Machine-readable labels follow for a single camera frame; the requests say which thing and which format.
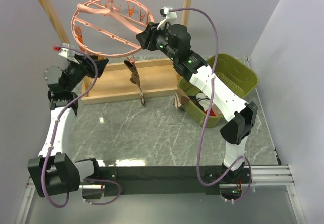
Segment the brown striped sock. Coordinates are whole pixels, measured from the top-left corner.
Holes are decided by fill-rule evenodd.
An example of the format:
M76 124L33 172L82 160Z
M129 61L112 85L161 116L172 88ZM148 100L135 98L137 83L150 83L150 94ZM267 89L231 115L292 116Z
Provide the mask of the brown striped sock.
M135 63L130 62L128 60L124 60L123 63L127 67L127 69L131 72L130 82L135 84L138 87L139 95L140 95L140 101L141 101L142 106L144 106L145 105L145 98L144 98L143 91L141 89L140 77L139 77L139 73L137 71L137 68L135 66Z
M174 97L174 108L178 110L189 101L189 96L181 88L178 88Z

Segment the pink round clip hanger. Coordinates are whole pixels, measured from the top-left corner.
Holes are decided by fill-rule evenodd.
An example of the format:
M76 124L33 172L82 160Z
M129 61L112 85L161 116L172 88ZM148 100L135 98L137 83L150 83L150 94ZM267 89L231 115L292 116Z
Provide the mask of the pink round clip hanger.
M77 4L71 32L83 52L122 58L141 51L135 36L150 22L154 16L137 0L88 0Z

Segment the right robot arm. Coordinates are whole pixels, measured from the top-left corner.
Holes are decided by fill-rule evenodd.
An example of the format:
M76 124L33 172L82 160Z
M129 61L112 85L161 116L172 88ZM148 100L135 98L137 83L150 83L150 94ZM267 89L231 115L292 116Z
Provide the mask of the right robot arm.
M142 49L160 50L171 59L175 71L200 89L221 111L227 121L220 130L226 141L222 177L228 183L235 182L244 166L245 143L255 122L257 106L231 91L207 62L191 49L191 36L186 26L174 24L160 29L157 23L150 22L136 39Z

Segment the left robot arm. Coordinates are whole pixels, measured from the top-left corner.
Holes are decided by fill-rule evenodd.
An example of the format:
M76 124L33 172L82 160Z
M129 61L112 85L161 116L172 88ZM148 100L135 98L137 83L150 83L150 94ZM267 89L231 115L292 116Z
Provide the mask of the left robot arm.
M68 155L68 143L74 125L78 99L75 87L84 77L101 76L108 59L97 56L76 55L66 69L51 66L44 72L49 88L51 122L46 141L37 158L28 161L28 171L37 193L43 197L43 189L49 196L76 191L85 180L89 184L100 181L101 171L96 159L74 162Z

